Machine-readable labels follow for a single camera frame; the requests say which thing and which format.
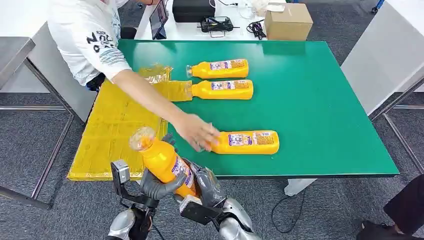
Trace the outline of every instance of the man's arm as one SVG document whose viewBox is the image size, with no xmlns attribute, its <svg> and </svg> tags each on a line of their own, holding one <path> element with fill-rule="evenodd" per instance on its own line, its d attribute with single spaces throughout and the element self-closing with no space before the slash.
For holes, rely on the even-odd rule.
<svg viewBox="0 0 424 240">
<path fill-rule="evenodd" d="M 215 137 L 220 134 L 212 124 L 207 124 L 197 115 L 183 112 L 132 70 L 122 70 L 112 78 L 112 82 L 137 103 L 170 122 L 196 151 L 201 150 L 199 146 L 211 150 L 209 143 L 216 142 Z"/>
<path fill-rule="evenodd" d="M 114 45 L 114 35 L 100 24 L 80 19 L 71 26 L 72 37 L 84 57 L 137 103 L 170 122 L 194 149 L 211 150 L 219 131 L 197 115 L 187 114 L 160 95 L 146 79 L 133 72 L 123 53 Z"/>
</svg>

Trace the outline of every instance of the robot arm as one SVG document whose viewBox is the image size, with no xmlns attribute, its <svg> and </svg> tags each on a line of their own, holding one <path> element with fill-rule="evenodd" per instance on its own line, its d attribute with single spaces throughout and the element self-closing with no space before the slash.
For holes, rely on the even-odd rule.
<svg viewBox="0 0 424 240">
<path fill-rule="evenodd" d="M 180 203 L 181 216 L 206 225 L 213 222 L 224 240 L 260 240 L 253 232 L 252 220 L 234 198 L 227 198 L 214 173 L 184 159 L 196 176 L 201 199 L 185 198 Z"/>
<path fill-rule="evenodd" d="M 245 209 L 237 200 L 227 198 L 214 173 L 195 163 L 189 161 L 187 163 L 190 164 L 191 170 L 196 176 L 201 199 L 189 195 L 180 201 L 180 215 L 203 225 L 213 222 L 224 240 L 261 240 L 253 232 L 252 220 Z M 153 197 L 161 194 L 150 194 L 149 196 L 129 194 L 124 186 L 124 183 L 130 180 L 128 165 L 123 160 L 119 160 L 112 162 L 111 168 L 116 193 L 122 199 L 135 203 L 129 208 L 125 206 L 127 209 L 115 217 L 106 240 L 145 240 L 159 203 L 159 200 L 153 199 Z M 160 187 L 157 183 L 152 186 L 154 189 Z"/>
</svg>

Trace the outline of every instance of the orange bottle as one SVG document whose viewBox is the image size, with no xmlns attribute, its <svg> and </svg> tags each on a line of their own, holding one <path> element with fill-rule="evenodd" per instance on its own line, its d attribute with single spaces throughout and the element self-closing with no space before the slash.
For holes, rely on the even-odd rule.
<svg viewBox="0 0 424 240">
<path fill-rule="evenodd" d="M 249 100 L 253 96 L 251 80 L 201 81 L 191 86 L 191 94 L 201 99 Z"/>
<path fill-rule="evenodd" d="M 222 131 L 218 144 L 212 144 L 217 154 L 275 154 L 280 147 L 277 132 L 261 131 Z"/>
<path fill-rule="evenodd" d="M 246 59 L 227 61 L 203 61 L 197 65 L 187 65 L 187 77 L 201 79 L 245 78 L 249 74 L 249 64 Z"/>
<path fill-rule="evenodd" d="M 187 177 L 175 193 L 183 198 L 187 195 L 199 197 L 196 193 L 195 176 L 190 166 L 181 159 L 171 144 L 157 139 L 155 135 L 151 127 L 142 127 L 129 138 L 129 145 L 143 155 L 144 165 L 162 183 L 171 182 L 183 171 Z"/>
</svg>

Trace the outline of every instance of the tablet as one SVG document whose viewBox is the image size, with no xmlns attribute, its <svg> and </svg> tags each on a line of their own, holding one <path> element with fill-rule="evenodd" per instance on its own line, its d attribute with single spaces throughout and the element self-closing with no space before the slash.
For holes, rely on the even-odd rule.
<svg viewBox="0 0 424 240">
<path fill-rule="evenodd" d="M 166 38 L 164 36 L 165 33 L 162 30 L 167 20 L 168 12 L 165 8 L 164 0 L 160 0 L 159 3 L 156 5 L 156 8 L 150 15 L 151 38 L 153 40 Z"/>
</svg>

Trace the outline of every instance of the cardboard box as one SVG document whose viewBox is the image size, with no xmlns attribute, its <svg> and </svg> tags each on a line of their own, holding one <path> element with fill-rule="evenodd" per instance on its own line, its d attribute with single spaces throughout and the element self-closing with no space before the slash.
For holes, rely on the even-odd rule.
<svg viewBox="0 0 424 240">
<path fill-rule="evenodd" d="M 312 18 L 303 3 L 281 3 L 284 11 L 265 13 L 268 40 L 305 41 L 312 27 Z"/>
</svg>

